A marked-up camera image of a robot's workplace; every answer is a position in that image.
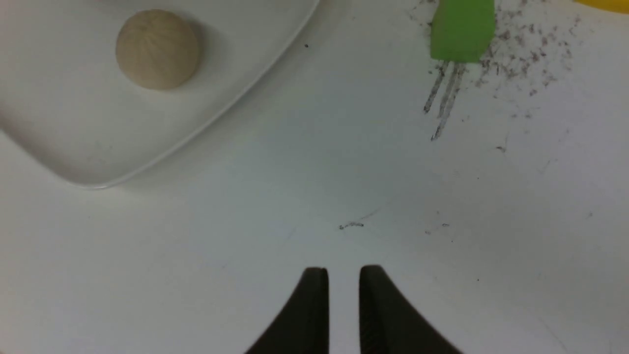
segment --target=pencil mark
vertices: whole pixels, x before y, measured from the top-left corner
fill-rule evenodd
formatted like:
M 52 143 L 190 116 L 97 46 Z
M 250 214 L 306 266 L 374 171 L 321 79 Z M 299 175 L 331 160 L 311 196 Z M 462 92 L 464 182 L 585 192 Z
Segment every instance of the pencil mark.
M 504 144 L 502 146 L 496 146 L 496 149 L 502 151 L 503 154 L 506 154 L 507 152 L 507 143 L 509 142 L 509 134 L 510 132 L 507 132 L 507 136 L 504 137 Z
M 286 238 L 282 241 L 282 243 L 280 244 L 280 246 L 278 248 L 283 248 L 284 245 L 286 245 L 288 243 L 288 241 L 290 241 L 292 239 L 292 237 L 295 236 L 296 232 L 297 232 L 297 227 L 293 227 L 291 229 L 291 231 L 288 233 L 288 235 L 286 236 Z
M 365 226 L 365 224 L 363 224 L 361 222 L 352 221 L 352 222 L 349 222 L 349 223 L 347 223 L 345 225 L 338 226 L 338 229 L 339 230 L 344 230 L 344 229 L 346 229 L 348 227 L 352 227 L 352 226 L 363 227 L 363 226 Z
M 365 220 L 365 219 L 369 219 L 370 217 L 374 216 L 375 214 L 378 214 L 378 212 L 380 212 L 381 208 L 375 209 L 374 211 L 372 211 L 371 213 L 361 217 L 359 220 Z
M 539 172 L 540 174 L 544 174 L 546 173 L 546 170 L 548 169 L 549 166 L 550 166 L 550 160 L 546 161 L 546 164 L 544 165 L 544 167 L 538 168 L 537 172 Z
M 441 87 L 441 83 L 443 82 L 443 78 L 445 77 L 445 71 L 448 69 L 449 64 L 450 64 L 449 61 L 445 61 L 438 68 L 439 75 L 437 76 L 437 79 L 435 80 L 435 84 L 433 85 L 433 88 L 430 90 L 430 95 L 428 96 L 428 100 L 426 101 L 426 104 L 424 105 L 424 113 L 428 113 L 430 111 L 430 108 L 432 107 L 432 103 L 435 101 L 435 97 L 437 97 L 437 93 L 439 92 L 439 88 Z
M 441 133 L 443 132 L 443 128 L 445 128 L 445 124 L 448 122 L 448 118 L 450 117 L 450 113 L 452 112 L 452 108 L 454 107 L 454 101 L 457 99 L 457 94 L 461 88 L 461 82 L 463 81 L 463 74 L 465 73 L 465 64 L 457 63 L 454 65 L 454 71 L 450 76 L 450 80 L 448 82 L 448 86 L 446 88 L 445 94 L 442 97 L 441 106 L 439 109 L 439 126 L 437 127 L 437 131 L 435 131 L 435 135 L 430 138 L 430 141 L 434 141 L 439 139 Z
M 559 345 L 561 346 L 561 348 L 564 350 L 564 352 L 566 353 L 570 353 L 570 351 L 568 350 L 568 347 L 565 346 L 564 342 L 562 340 L 559 339 L 559 337 L 555 334 L 555 332 L 553 332 L 553 330 L 548 326 L 548 324 L 546 324 L 546 322 L 544 322 L 544 320 L 541 317 L 537 317 L 537 320 L 541 322 L 541 324 L 544 326 L 544 328 L 546 328 L 546 331 L 553 337 L 555 338 L 555 341 L 557 343 L 559 343 Z

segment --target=white table surface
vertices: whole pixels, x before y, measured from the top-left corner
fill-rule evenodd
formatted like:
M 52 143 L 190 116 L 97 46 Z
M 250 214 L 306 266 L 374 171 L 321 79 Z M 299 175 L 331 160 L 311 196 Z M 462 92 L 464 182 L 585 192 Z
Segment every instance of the white table surface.
M 544 66 L 467 65 L 433 142 L 424 0 L 322 1 L 234 110 L 112 189 L 1 136 L 0 351 L 240 353 L 324 266 L 331 353 L 358 353 L 378 263 L 467 353 L 629 353 L 629 16 L 541 1 L 499 21 L 557 25 Z M 513 34 L 494 58 L 530 49 Z

